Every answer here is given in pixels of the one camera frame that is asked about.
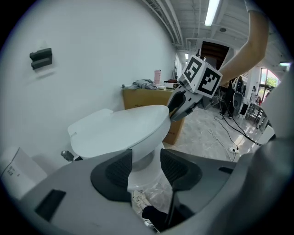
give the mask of wall-mounted holder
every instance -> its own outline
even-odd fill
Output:
[[[32,68],[33,70],[41,68],[46,65],[52,64],[52,49],[42,49],[37,52],[32,52],[29,54],[29,57],[32,59]]]

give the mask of cable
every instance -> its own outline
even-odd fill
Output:
[[[220,91],[220,96],[219,96],[220,113],[221,113],[222,117],[224,118],[225,122],[226,122],[230,127],[232,127],[232,126],[226,121],[225,116],[222,114],[222,109],[221,109],[221,97],[222,97],[222,99],[223,99],[225,105],[226,105],[226,102],[225,102],[225,100],[224,100],[224,97],[222,96],[222,92],[221,92],[220,87],[219,87],[219,91]],[[229,108],[228,108],[227,105],[226,105],[226,108],[228,109],[228,112],[229,112],[229,114],[232,116],[234,122],[235,122],[235,123],[237,124],[237,126],[243,131],[243,133],[242,133],[241,131],[235,129],[234,127],[232,127],[232,128],[233,128],[235,131],[237,131],[237,132],[241,133],[242,135],[244,135],[248,140],[252,141],[252,142],[255,143],[256,145],[262,146],[261,144],[255,142],[254,140],[250,139],[250,138],[246,135],[245,131],[244,131],[244,130],[238,125],[238,123],[235,121],[235,119],[234,119],[233,115],[231,114],[231,112],[230,112],[230,110],[229,110]]]
[[[236,157],[236,151],[233,149],[233,152],[235,153],[235,156],[234,156],[234,159],[233,159],[233,161],[235,160],[235,157]]]
[[[223,148],[225,149],[225,151],[226,151],[226,153],[227,153],[227,155],[228,155],[230,161],[232,161],[232,160],[231,160],[231,157],[230,157],[230,154],[228,154],[228,152],[227,152],[227,150],[226,150],[226,146],[225,146],[225,144],[224,144],[223,142],[221,142],[221,141],[220,141],[220,140],[219,140],[219,139],[213,134],[212,129],[210,129],[210,130],[211,130],[211,132],[209,131],[209,129],[208,129],[207,131],[208,131],[209,133],[212,134],[212,137],[215,138],[215,139],[220,143],[221,146],[223,146]]]
[[[227,129],[221,124],[220,119],[219,119],[217,116],[215,116],[214,118],[215,118],[215,120],[218,121],[218,122],[220,123],[220,125],[226,130],[226,132],[227,132],[228,135],[229,135],[229,138],[230,138],[231,142],[237,147],[237,150],[238,150],[238,149],[239,149],[238,146],[237,146],[237,145],[235,144],[235,142],[231,139],[230,134],[229,134],[229,132],[227,131]]]

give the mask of pipe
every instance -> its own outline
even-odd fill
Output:
[[[197,40],[197,39],[200,39],[200,38],[186,38],[186,40]]]
[[[188,38],[186,38],[186,50],[188,50]]]
[[[142,0],[142,2],[144,2],[155,13],[155,15],[161,20],[161,22],[164,24],[164,26],[166,27],[167,31],[169,32],[169,34],[170,34],[170,36],[172,38],[173,43],[175,43],[175,38],[174,38],[173,34],[171,33],[170,28],[167,26],[167,24],[164,22],[164,20],[160,17],[160,15],[150,6],[149,3],[146,2],[146,0]]]
[[[176,37],[177,42],[180,43],[180,38],[179,38],[178,34],[176,33],[175,26],[174,26],[174,24],[173,24],[173,22],[172,22],[172,20],[171,20],[171,18],[170,18],[170,15],[168,14],[168,12],[167,12],[167,10],[166,10],[166,8],[165,8],[165,6],[163,5],[163,3],[162,3],[161,0],[156,0],[156,1],[158,2],[160,8],[161,8],[162,11],[164,12],[164,15],[166,16],[166,18],[167,18],[169,24],[171,25],[171,28],[172,28],[172,30],[173,30],[174,33],[175,33],[175,37]]]
[[[194,38],[194,33],[195,33],[195,28],[196,28],[196,16],[195,16],[195,5],[194,5],[194,0],[191,0],[191,2],[192,2],[192,7],[193,7],[194,23],[195,23],[194,30],[193,30],[193,35],[192,35],[192,38]]]
[[[170,9],[170,12],[171,12],[171,15],[172,15],[173,19],[175,20],[175,24],[176,24],[176,27],[178,29],[178,32],[179,32],[179,35],[180,35],[180,38],[181,38],[181,43],[184,44],[182,31],[181,31],[181,28],[180,28],[178,18],[176,17],[176,14],[175,14],[175,10],[174,10],[170,0],[165,0],[165,2],[166,2],[166,5],[168,6],[168,8]]]
[[[199,0],[199,22],[198,22],[197,37],[199,37],[199,33],[200,33],[200,21],[201,21],[201,0]]]

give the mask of black cable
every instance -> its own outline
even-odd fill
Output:
[[[226,121],[225,116],[222,114],[222,109],[221,109],[221,97],[222,97],[222,99],[223,99],[225,105],[226,105],[226,102],[225,102],[225,100],[224,100],[224,97],[222,96],[222,92],[221,92],[220,87],[219,87],[219,91],[220,91],[220,96],[219,96],[220,113],[221,113],[222,117],[224,118],[225,122],[226,122],[230,127],[232,127],[232,126]],[[234,127],[232,127],[232,128],[233,128],[235,131],[237,131],[237,132],[241,133],[242,135],[244,135],[248,140],[252,141],[252,142],[255,143],[256,145],[262,146],[261,144],[255,142],[254,140],[250,139],[250,138],[246,135],[245,131],[244,131],[244,130],[238,125],[238,123],[235,121],[235,119],[234,119],[233,115],[231,114],[231,112],[230,112],[230,110],[229,110],[229,108],[228,108],[227,105],[226,105],[226,108],[228,109],[228,112],[229,112],[229,114],[232,116],[234,122],[235,122],[235,123],[237,124],[237,126],[243,131],[243,133],[242,133],[241,131],[235,129]]]
[[[225,103],[225,105],[226,105],[225,99],[224,99],[224,97],[222,96],[221,89],[220,89],[220,94],[221,94],[222,100],[224,101],[224,103]],[[238,123],[235,121],[234,116],[231,114],[231,112],[230,112],[230,110],[229,110],[229,108],[228,108],[227,105],[226,105],[226,108],[228,109],[228,112],[229,112],[229,114],[231,115],[231,117],[233,118],[235,124],[237,124],[237,126],[243,131],[244,135],[246,136],[245,131],[244,131],[244,130],[238,125]]]
[[[227,132],[228,135],[229,135],[229,138],[230,138],[231,142],[237,147],[237,150],[238,150],[238,149],[239,149],[238,146],[237,146],[237,145],[234,143],[234,141],[231,139],[230,134],[229,134],[229,132],[227,131],[227,129],[221,124],[220,119],[219,119],[217,116],[215,116],[215,120],[218,121],[218,122],[220,123],[220,125],[226,130],[226,132]]]
[[[235,153],[235,156],[234,156],[234,159],[233,159],[233,161],[235,160],[235,157],[236,157],[236,151],[233,149],[233,152]]]

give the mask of toilet lid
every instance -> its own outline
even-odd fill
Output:
[[[163,105],[110,112],[102,118],[96,112],[87,122],[81,119],[72,125],[78,126],[78,131],[71,135],[71,146],[82,157],[128,149],[154,133],[168,115],[169,109]]]

